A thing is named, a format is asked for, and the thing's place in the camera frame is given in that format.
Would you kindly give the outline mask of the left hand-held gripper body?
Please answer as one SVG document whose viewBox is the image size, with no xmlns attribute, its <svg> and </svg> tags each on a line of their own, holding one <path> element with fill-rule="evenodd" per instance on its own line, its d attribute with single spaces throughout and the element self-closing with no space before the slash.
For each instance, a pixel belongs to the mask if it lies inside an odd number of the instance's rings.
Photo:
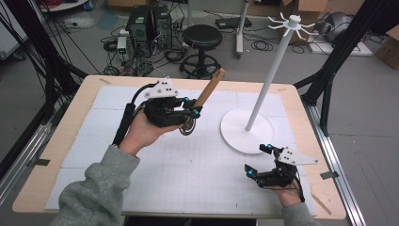
<svg viewBox="0 0 399 226">
<path fill-rule="evenodd" d="M 178 98 L 178 94 L 169 77 L 160 79 L 144 94 L 147 119 L 159 127 L 184 124 L 190 115 L 185 106 L 188 98 Z"/>
</svg>

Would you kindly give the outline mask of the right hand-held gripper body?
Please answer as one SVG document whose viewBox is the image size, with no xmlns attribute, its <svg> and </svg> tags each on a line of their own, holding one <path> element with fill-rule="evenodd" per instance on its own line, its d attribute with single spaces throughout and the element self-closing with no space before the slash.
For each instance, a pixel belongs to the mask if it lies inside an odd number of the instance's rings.
<svg viewBox="0 0 399 226">
<path fill-rule="evenodd" d="M 258 173 L 255 182 L 259 187 L 285 187 L 296 179 L 297 166 L 315 165 L 318 163 L 317 159 L 288 148 L 275 147 L 271 154 L 275 156 L 274 163 L 276 166 L 269 172 Z"/>
</svg>

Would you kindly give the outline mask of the metal strainer with wooden handle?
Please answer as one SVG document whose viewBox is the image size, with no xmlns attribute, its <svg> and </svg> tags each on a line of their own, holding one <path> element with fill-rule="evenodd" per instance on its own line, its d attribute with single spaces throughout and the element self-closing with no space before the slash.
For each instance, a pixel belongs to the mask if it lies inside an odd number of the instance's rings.
<svg viewBox="0 0 399 226">
<path fill-rule="evenodd" d="M 206 88 L 202 91 L 200 94 L 199 98 L 197 99 L 196 103 L 194 104 L 194 107 L 201 106 L 203 107 L 205 102 L 208 100 L 210 95 L 213 93 L 215 90 L 216 86 L 218 85 L 219 81 L 222 79 L 222 77 L 225 74 L 225 70 L 220 68 L 218 70 L 217 75 L 215 75 Z M 189 136 L 195 129 L 196 126 L 196 119 L 189 119 L 187 120 L 184 125 L 180 128 L 180 132 L 184 136 Z"/>
</svg>

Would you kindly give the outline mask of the white hook rack stand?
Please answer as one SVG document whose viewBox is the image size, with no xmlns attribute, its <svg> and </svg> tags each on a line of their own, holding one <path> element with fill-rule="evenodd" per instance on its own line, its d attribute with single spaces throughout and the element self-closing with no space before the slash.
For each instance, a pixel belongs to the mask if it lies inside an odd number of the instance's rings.
<svg viewBox="0 0 399 226">
<path fill-rule="evenodd" d="M 258 95 L 257 101 L 252 110 L 234 109 L 228 112 L 220 123 L 220 131 L 226 143 L 240 153 L 257 154 L 260 153 L 259 145 L 265 141 L 271 141 L 275 132 L 270 120 L 260 113 L 266 94 L 277 73 L 279 65 L 285 54 L 294 33 L 304 40 L 301 31 L 310 35 L 307 28 L 313 27 L 313 24 L 301 24 L 300 15 L 290 15 L 285 18 L 280 15 L 280 20 L 269 17 L 269 20 L 275 23 L 270 25 L 271 29 L 284 29 L 282 38 L 272 62 L 272 65 L 265 76 L 263 86 Z"/>
</svg>

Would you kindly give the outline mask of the long brown tape piece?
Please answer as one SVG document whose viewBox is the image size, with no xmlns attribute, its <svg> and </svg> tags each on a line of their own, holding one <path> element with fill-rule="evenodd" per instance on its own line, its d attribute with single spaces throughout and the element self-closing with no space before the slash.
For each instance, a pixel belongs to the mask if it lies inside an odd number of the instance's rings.
<svg viewBox="0 0 399 226">
<path fill-rule="evenodd" d="M 328 209 L 328 207 L 313 193 L 311 193 L 311 196 L 313 197 L 314 201 L 318 203 L 318 205 L 323 209 L 323 212 L 331 215 L 331 211 Z"/>
</svg>

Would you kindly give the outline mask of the white grid mat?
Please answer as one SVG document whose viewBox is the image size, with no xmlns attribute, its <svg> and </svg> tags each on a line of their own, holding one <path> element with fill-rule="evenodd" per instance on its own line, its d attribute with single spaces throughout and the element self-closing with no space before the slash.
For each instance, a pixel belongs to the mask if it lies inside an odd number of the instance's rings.
<svg viewBox="0 0 399 226">
<path fill-rule="evenodd" d="M 259 140 L 236 139 L 244 147 L 242 152 L 233 149 L 220 130 L 223 117 L 231 110 L 239 114 L 241 121 L 246 121 L 256 99 L 253 92 L 216 91 L 206 102 L 191 135 L 184 136 L 178 131 L 166 133 L 143 149 L 131 184 L 123 193 L 123 212 L 279 217 L 281 205 L 276 194 L 247 178 L 245 167 L 251 166 L 259 172 L 275 167 L 273 155 L 260 151 L 262 144 L 283 150 L 295 148 L 288 110 L 281 95 L 265 97 L 259 116 L 266 123 L 255 123 L 251 129 Z M 126 104 L 141 104 L 143 100 L 135 87 L 105 86 L 98 91 L 60 167 L 46 209 L 56 210 L 64 187 L 84 180 L 88 166 L 102 159 L 114 139 Z"/>
</svg>

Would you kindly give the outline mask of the white device with green light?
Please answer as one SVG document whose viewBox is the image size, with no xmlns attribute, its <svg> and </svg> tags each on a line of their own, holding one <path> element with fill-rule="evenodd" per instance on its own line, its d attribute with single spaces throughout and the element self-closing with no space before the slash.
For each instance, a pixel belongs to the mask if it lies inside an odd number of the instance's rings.
<svg viewBox="0 0 399 226">
<path fill-rule="evenodd" d="M 118 37 L 117 50 L 121 62 L 126 62 L 128 60 L 127 54 L 127 38 Z"/>
</svg>

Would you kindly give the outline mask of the black computer tower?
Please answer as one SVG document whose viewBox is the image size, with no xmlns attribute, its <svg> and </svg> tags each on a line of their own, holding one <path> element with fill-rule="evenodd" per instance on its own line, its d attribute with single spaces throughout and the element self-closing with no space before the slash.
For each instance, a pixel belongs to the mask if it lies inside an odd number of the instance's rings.
<svg viewBox="0 0 399 226">
<path fill-rule="evenodd" d="M 134 5 L 126 25 L 131 42 L 137 50 L 149 53 L 154 38 L 151 8 L 147 5 Z"/>
<path fill-rule="evenodd" d="M 166 5 L 152 7 L 152 16 L 155 29 L 155 37 L 161 49 L 172 47 L 171 17 Z"/>
</svg>

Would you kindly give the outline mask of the white metal stand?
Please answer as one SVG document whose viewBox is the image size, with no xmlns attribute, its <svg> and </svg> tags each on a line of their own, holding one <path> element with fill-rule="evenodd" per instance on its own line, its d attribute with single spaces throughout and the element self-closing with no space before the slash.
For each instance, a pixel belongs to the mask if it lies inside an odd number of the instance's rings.
<svg viewBox="0 0 399 226">
<path fill-rule="evenodd" d="M 243 30 L 245 27 L 245 20 L 247 16 L 247 9 L 249 6 L 249 0 L 244 0 L 243 8 L 240 14 L 239 26 L 236 31 L 236 47 L 235 47 L 235 55 L 237 58 L 240 58 L 244 53 L 244 41 L 243 41 Z"/>
</svg>

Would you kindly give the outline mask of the black flat box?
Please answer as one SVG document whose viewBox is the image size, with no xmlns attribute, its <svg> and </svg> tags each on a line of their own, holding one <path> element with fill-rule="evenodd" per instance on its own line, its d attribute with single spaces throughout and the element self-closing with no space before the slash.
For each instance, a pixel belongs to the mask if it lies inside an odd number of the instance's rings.
<svg viewBox="0 0 399 226">
<path fill-rule="evenodd" d="M 241 25 L 241 18 L 222 18 L 216 19 L 215 24 L 219 29 L 233 29 L 239 28 Z M 252 26 L 252 21 L 249 18 L 245 18 L 244 27 Z"/>
</svg>

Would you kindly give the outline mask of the white flat board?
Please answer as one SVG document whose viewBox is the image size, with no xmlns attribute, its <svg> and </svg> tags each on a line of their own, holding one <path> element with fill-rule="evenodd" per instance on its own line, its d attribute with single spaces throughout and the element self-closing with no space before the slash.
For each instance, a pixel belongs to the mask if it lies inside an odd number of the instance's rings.
<svg viewBox="0 0 399 226">
<path fill-rule="evenodd" d="M 330 55 L 333 50 L 329 42 L 310 42 L 308 46 L 313 54 Z M 351 56 L 354 57 L 371 57 L 372 55 L 372 51 L 363 42 L 359 42 L 351 52 Z"/>
</svg>

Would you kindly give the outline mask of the grey rounded device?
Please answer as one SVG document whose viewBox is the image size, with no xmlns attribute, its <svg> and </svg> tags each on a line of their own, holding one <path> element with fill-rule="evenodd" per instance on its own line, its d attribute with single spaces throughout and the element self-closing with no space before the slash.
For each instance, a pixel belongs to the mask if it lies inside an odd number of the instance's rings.
<svg viewBox="0 0 399 226">
<path fill-rule="evenodd" d="M 329 42 L 338 39 L 353 21 L 353 17 L 343 12 L 327 12 L 315 24 L 314 30 Z"/>
</svg>

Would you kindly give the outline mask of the white round table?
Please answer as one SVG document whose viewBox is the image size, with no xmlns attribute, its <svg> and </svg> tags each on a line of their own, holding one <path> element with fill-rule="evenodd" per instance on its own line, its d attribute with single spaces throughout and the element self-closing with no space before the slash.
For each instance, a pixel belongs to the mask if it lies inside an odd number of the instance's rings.
<svg viewBox="0 0 399 226">
<path fill-rule="evenodd" d="M 82 7 L 88 0 L 77 0 L 76 2 L 68 2 L 67 0 L 62 0 L 59 4 L 48 6 L 46 4 L 40 4 L 40 10 L 42 12 L 56 12 L 76 7 Z"/>
</svg>

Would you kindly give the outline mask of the closed cardboard box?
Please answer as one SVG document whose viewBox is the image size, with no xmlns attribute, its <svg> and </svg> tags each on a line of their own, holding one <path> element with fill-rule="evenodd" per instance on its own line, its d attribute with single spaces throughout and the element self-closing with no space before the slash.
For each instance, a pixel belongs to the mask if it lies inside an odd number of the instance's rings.
<svg viewBox="0 0 399 226">
<path fill-rule="evenodd" d="M 375 56 L 392 69 L 399 70 L 399 24 L 387 32 L 388 37 L 375 53 Z"/>
</svg>

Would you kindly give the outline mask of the aluminium rail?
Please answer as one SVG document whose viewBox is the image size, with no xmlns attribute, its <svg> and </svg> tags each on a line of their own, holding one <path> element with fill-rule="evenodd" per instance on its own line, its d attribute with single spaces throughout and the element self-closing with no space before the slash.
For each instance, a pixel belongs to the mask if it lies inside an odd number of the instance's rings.
<svg viewBox="0 0 399 226">
<path fill-rule="evenodd" d="M 333 143 L 330 137 L 324 134 L 319 125 L 321 116 L 317 107 L 304 104 L 304 108 L 308 114 L 311 126 L 327 162 L 328 169 L 332 173 L 332 179 L 335 186 L 338 188 L 350 224 L 352 226 L 367 226 Z"/>
<path fill-rule="evenodd" d="M 24 171 L 39 159 L 40 151 L 47 145 L 51 132 L 51 124 L 40 124 L 33 134 L 28 136 L 28 141 L 0 180 L 0 206 L 6 201 Z"/>
</svg>

